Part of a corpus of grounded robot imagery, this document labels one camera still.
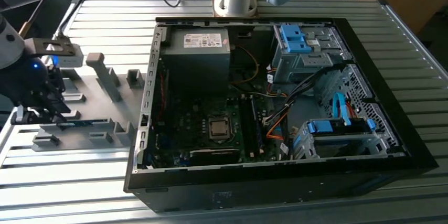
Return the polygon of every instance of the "sticker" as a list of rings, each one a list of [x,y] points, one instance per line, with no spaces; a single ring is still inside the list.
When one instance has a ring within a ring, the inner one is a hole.
[[[184,47],[221,47],[221,34],[185,34]]]
[[[280,145],[280,149],[281,149],[281,151],[284,152],[284,154],[288,155],[289,148],[288,148],[288,146],[286,146],[284,143],[281,143],[281,145]]]
[[[310,45],[310,46],[318,46],[318,41],[317,41],[317,39],[306,40],[306,44]]]
[[[270,84],[273,83],[273,75],[272,74],[268,75],[268,83],[270,83]]]

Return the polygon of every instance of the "blue led light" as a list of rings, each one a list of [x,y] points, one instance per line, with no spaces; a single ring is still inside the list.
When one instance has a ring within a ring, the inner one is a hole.
[[[56,56],[56,55],[52,55],[52,56],[50,56],[50,59],[52,59],[52,61],[53,61],[53,65],[56,66],[56,65],[58,64],[58,58],[57,58],[57,56]]]

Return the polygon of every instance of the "motherboard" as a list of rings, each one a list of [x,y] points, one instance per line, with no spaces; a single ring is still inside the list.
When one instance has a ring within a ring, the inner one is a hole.
[[[270,101],[233,95],[173,98],[153,130],[148,159],[154,166],[184,167],[273,161],[276,143],[265,141],[261,120]]]

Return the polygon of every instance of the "label on power supply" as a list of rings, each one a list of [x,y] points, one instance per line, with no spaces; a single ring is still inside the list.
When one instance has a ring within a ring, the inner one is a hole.
[[[185,34],[184,47],[221,47],[221,34]]]

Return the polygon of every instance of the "floor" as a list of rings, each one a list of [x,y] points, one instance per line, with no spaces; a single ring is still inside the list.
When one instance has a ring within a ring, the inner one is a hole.
[[[448,6],[432,17],[417,37],[440,64],[448,69]]]

